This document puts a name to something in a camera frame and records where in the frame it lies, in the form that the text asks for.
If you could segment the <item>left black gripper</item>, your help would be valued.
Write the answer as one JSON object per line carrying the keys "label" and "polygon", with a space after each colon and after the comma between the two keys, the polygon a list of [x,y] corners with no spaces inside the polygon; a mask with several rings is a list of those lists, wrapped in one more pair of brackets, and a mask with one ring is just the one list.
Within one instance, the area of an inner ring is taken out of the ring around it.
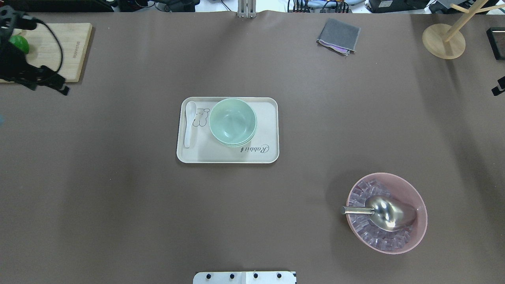
{"label": "left black gripper", "polygon": [[67,96],[70,88],[65,78],[47,66],[34,67],[27,63],[25,54],[9,40],[1,40],[0,79],[18,83],[31,90],[37,86],[47,86]]}

